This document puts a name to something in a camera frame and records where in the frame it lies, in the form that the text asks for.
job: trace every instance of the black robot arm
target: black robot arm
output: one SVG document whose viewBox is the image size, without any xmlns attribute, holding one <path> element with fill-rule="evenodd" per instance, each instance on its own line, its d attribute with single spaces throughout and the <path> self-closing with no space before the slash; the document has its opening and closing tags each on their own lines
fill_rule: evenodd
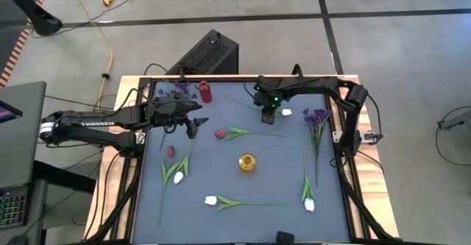
<svg viewBox="0 0 471 245">
<path fill-rule="evenodd" d="M 361 85 L 337 77 L 304 79 L 299 65 L 294 67 L 294 71 L 300 75 L 299 78 L 273 80 L 258 76 L 253 99 L 255 105 L 263 107 L 262 122 L 267 124 L 275 122 L 275 111 L 283 100 L 289 102 L 298 94 L 328 95 L 347 114 L 345 130 L 338 142 L 341 153 L 344 156 L 355 156 L 361 143 L 360 132 L 357 130 L 358 118 L 368 97 L 368 91 Z M 339 88 L 348 88 L 345 99 L 341 97 Z"/>
<path fill-rule="evenodd" d="M 142 153 L 134 132 L 113 134 L 91 129 L 94 127 L 122 127 L 131 131 L 152 127 L 164 127 L 167 133 L 175 131 L 177 125 L 186 125 L 190 139 L 195 138 L 198 126 L 208 118 L 188 119 L 188 112 L 202 106 L 181 93 L 156 97 L 152 101 L 113 112 L 58 111 L 42 119 L 40 138 L 47 144 L 64 141 L 84 141 L 104 146 L 113 146 L 125 157 L 138 157 Z"/>
</svg>

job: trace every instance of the metal clamp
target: metal clamp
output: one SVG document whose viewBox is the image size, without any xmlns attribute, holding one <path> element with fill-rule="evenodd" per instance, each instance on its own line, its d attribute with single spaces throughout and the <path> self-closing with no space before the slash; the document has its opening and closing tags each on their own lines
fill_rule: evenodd
<svg viewBox="0 0 471 245">
<path fill-rule="evenodd" d="M 333 142 L 338 143 L 340 141 L 341 134 L 343 132 L 332 132 L 332 137 L 333 137 Z M 378 139 L 376 138 L 378 134 L 375 134 L 373 131 L 368 131 L 368 132 L 360 132 L 360 137 L 361 137 L 361 143 L 368 143 L 370 145 L 374 145 L 378 142 Z"/>
</svg>

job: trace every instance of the red tulip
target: red tulip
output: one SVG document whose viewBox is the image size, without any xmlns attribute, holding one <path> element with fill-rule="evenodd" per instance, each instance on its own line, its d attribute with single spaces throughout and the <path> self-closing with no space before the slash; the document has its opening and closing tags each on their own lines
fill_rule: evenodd
<svg viewBox="0 0 471 245">
<path fill-rule="evenodd" d="M 226 132 L 223 130 L 223 129 L 219 129 L 217 130 L 214 135 L 219 138 L 219 139 L 222 139 L 226 136 Z"/>
<path fill-rule="evenodd" d="M 173 146 L 169 146 L 169 147 L 167 148 L 167 155 L 168 155 L 169 157 L 175 156 L 175 149 L 174 149 Z"/>
</svg>

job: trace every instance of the computer monitor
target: computer monitor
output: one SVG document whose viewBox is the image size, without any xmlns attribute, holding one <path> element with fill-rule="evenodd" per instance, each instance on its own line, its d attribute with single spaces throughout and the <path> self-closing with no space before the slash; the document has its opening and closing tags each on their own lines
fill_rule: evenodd
<svg viewBox="0 0 471 245">
<path fill-rule="evenodd" d="M 0 101 L 0 124 L 23 116 L 23 112 L 6 102 Z"/>
</svg>

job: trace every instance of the black box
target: black box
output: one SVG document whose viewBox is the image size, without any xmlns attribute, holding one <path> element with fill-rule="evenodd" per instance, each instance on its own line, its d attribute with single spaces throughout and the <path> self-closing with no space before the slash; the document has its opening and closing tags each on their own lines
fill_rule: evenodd
<svg viewBox="0 0 471 245">
<path fill-rule="evenodd" d="M 238 43 L 209 31 L 167 75 L 238 74 Z"/>
</svg>

